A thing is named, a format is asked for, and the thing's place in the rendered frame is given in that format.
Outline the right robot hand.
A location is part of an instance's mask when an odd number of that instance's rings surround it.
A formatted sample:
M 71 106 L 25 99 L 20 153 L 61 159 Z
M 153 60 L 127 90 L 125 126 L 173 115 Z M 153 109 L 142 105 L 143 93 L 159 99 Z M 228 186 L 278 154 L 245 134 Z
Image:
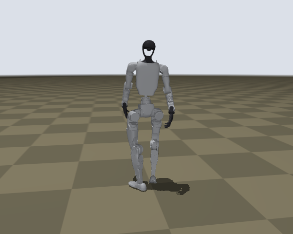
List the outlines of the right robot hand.
M 169 121 L 167 122 L 167 123 L 165 123 L 165 128 L 168 128 L 170 125 L 171 125 L 171 122 L 172 122 L 172 120 L 173 120 L 173 114 L 175 114 L 175 112 L 173 111 L 173 106 L 170 106 L 170 108 L 169 108 Z

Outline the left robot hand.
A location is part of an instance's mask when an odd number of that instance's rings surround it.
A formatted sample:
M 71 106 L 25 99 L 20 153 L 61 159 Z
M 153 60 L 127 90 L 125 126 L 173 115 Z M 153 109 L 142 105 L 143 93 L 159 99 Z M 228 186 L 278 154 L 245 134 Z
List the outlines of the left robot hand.
M 126 105 L 125 102 L 123 103 L 122 107 L 123 107 L 123 111 L 124 111 L 125 117 L 127 118 L 127 115 L 128 115 L 127 112 L 129 112 L 129 111 L 127 110 L 127 105 Z

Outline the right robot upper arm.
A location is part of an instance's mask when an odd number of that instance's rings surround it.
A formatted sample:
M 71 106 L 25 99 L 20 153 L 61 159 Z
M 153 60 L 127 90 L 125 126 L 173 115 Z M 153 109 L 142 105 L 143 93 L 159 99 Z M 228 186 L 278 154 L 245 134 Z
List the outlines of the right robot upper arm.
M 162 74 L 162 81 L 164 84 L 163 92 L 164 94 L 171 93 L 170 86 L 169 86 L 170 80 L 169 80 L 168 67 L 162 64 L 159 64 L 159 65 L 160 65 L 160 73 Z

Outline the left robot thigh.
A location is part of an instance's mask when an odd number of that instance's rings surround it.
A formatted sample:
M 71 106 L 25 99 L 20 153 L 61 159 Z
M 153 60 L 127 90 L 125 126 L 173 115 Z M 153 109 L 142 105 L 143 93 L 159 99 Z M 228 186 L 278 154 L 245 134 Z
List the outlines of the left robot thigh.
M 140 118 L 140 109 L 134 109 L 127 115 L 127 138 L 132 149 L 133 146 L 137 146 L 139 149 L 139 155 L 143 152 L 142 145 L 138 144 L 138 120 Z

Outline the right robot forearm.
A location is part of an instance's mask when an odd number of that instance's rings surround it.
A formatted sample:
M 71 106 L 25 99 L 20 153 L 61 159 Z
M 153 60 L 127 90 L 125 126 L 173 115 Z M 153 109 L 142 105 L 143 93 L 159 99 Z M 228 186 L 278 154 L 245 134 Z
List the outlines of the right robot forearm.
M 173 94 L 172 94 L 172 89 L 171 89 L 171 87 L 170 87 L 170 91 L 171 91 L 171 93 L 168 93 L 168 94 L 166 95 L 167 106 L 168 106 L 168 110 L 169 110 L 170 106 L 173 106 L 173 108 L 174 108 L 173 111 L 175 111 L 174 101 L 173 101 Z

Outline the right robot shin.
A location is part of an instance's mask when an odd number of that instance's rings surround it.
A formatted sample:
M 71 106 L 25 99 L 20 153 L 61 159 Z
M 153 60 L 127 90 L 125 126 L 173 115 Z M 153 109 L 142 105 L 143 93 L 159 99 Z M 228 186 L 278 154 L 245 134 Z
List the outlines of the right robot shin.
M 157 148 L 156 150 L 151 149 L 151 156 L 150 156 L 150 162 L 151 162 L 151 176 L 155 176 L 156 171 L 156 165 L 158 162 L 158 150 L 159 150 L 159 141 L 157 141 Z

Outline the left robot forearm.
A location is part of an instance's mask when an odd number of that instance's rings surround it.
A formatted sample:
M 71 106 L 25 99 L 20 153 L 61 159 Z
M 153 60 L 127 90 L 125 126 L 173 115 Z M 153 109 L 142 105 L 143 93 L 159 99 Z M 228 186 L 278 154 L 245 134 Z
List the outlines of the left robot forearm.
M 130 90 L 129 89 L 125 89 L 126 87 L 126 82 L 124 83 L 124 89 L 123 89 L 123 97 L 122 97 L 122 105 L 125 102 L 127 105 L 127 101 L 129 99 L 129 94 L 130 94 Z

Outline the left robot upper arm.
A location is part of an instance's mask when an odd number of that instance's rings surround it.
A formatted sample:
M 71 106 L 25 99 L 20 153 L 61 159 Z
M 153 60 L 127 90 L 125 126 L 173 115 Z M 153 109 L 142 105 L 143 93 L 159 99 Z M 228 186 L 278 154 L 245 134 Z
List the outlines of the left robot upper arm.
M 127 66 L 126 70 L 126 87 L 125 89 L 132 89 L 133 72 L 136 70 L 137 62 L 131 62 Z

